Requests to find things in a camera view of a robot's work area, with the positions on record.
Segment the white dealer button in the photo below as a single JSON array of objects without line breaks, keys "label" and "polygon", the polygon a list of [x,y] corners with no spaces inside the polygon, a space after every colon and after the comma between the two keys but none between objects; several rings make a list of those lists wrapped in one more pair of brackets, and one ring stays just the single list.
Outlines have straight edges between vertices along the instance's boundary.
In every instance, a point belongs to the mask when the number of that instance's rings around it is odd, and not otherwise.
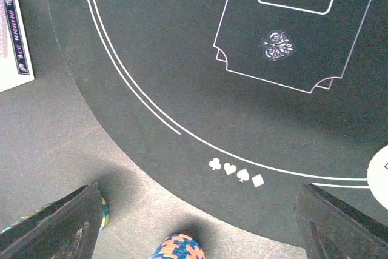
[{"label": "white dealer button", "polygon": [[387,171],[387,146],[380,149],[370,160],[367,168],[367,184],[369,189],[384,208],[388,208],[388,171]]}]

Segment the white playing card box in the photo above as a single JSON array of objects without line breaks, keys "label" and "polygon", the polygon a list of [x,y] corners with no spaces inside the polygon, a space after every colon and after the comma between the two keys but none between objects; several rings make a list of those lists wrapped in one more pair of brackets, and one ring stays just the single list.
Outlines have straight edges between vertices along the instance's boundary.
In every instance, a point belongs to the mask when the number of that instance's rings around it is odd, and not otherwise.
[{"label": "white playing card box", "polygon": [[35,79],[19,0],[1,0],[1,91]]}]

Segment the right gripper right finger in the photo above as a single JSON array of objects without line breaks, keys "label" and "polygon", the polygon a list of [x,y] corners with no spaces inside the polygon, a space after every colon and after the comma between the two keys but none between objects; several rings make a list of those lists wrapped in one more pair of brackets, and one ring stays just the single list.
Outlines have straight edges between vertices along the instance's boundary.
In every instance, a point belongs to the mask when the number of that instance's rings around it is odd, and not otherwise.
[{"label": "right gripper right finger", "polygon": [[313,184],[302,184],[296,220],[308,258],[387,258],[387,226]]}]

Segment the green poker chip stack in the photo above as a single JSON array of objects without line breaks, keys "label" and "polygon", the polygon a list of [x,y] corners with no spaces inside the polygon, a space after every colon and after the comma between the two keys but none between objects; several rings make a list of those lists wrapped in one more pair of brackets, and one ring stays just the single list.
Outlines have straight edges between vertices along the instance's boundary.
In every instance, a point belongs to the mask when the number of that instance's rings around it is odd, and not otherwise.
[{"label": "green poker chip stack", "polygon": [[[108,204],[107,204],[107,202],[106,202],[106,200],[105,200],[105,198],[103,196],[101,196],[101,202],[102,202],[102,221],[101,221],[101,225],[100,225],[100,228],[99,228],[100,231],[102,231],[104,228],[106,228],[106,226],[109,224],[109,221],[110,221],[109,206],[108,206]],[[27,220],[31,216],[36,215],[38,212],[40,212],[40,211],[44,210],[45,208],[51,206],[53,203],[55,203],[55,202],[51,202],[51,203],[48,203],[48,204],[42,206],[40,209],[38,209],[32,215],[27,215],[27,216],[21,217],[15,223],[13,223],[13,224],[9,225],[8,227],[6,227],[5,229],[3,229],[1,231],[1,233],[3,234],[4,232],[7,232],[8,230],[14,228],[15,226],[21,224],[22,222],[24,222],[25,220]]]}]

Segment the blue orange poker chip stack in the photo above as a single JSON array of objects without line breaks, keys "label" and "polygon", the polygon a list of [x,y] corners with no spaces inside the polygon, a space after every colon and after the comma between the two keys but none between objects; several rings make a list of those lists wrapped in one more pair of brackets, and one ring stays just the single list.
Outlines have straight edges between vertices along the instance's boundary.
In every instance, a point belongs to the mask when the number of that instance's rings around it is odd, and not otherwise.
[{"label": "blue orange poker chip stack", "polygon": [[192,237],[177,233],[168,236],[154,251],[151,259],[205,259],[203,248]]}]

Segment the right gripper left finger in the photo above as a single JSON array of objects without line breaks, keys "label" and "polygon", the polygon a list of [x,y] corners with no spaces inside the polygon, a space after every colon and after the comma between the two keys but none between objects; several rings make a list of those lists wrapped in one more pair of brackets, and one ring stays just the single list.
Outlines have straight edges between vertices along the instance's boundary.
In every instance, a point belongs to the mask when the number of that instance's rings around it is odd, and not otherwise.
[{"label": "right gripper left finger", "polygon": [[1,258],[92,258],[103,221],[97,183],[84,185],[1,232]]}]

